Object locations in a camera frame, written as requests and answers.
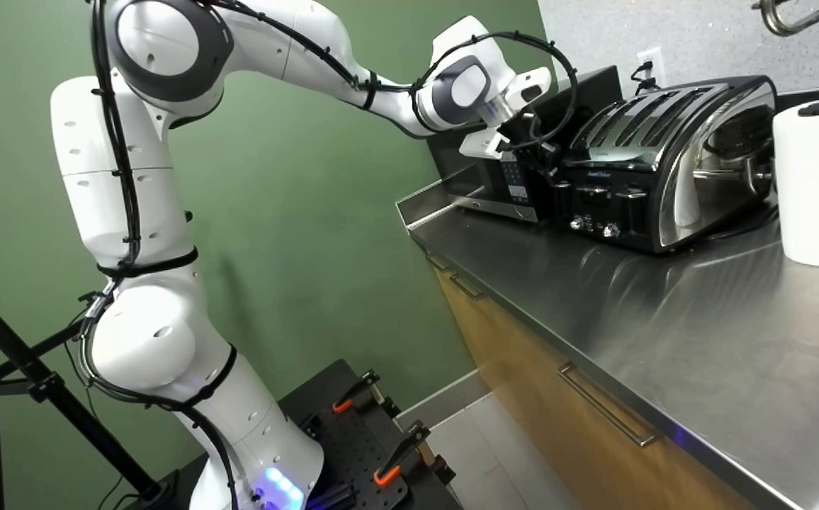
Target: cabinet door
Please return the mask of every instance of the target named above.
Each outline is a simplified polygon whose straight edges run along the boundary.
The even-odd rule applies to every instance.
[[[703,465],[655,436],[475,284],[435,270],[482,379],[528,431],[581,507],[749,507]]]

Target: stainless steel toaster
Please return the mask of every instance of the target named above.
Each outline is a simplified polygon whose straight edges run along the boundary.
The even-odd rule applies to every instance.
[[[553,172],[556,220],[672,252],[759,205],[774,176],[764,76],[648,91],[591,117]]]

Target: toaster knob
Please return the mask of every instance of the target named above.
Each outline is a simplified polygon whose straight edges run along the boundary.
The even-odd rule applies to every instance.
[[[601,235],[603,235],[603,237],[618,237],[620,229],[618,229],[614,223],[603,223]]]

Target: robotic arm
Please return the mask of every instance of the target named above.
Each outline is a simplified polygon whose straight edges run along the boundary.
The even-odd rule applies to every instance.
[[[112,0],[108,21],[115,69],[169,124],[217,108],[227,74],[258,72],[390,120],[409,137],[485,120],[461,151],[498,159],[508,138],[496,127],[550,91],[547,69],[515,74],[472,16],[433,40],[433,66],[414,84],[362,69],[343,22],[314,0]]]
[[[547,94],[550,72],[515,74],[496,33],[464,16],[433,40],[421,79],[397,84],[356,66],[343,22],[314,0],[93,0],[90,43],[95,76],[51,94],[66,192],[108,278],[84,315],[78,369],[115,400],[172,412],[202,443],[209,463],[193,510],[299,510],[322,451],[203,312],[168,130],[213,114],[227,74],[254,72],[377,114],[409,137],[482,120],[461,151],[502,159],[513,145],[498,127]]]

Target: electrical outlet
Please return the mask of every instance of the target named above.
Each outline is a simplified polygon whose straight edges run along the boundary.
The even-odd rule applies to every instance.
[[[666,60],[664,60],[661,45],[651,45],[651,48],[645,48],[645,50],[637,50],[634,69],[642,66],[642,62],[651,62],[651,74],[648,74],[648,76],[655,76],[657,84],[666,89],[666,84],[668,84],[668,83],[666,83]]]

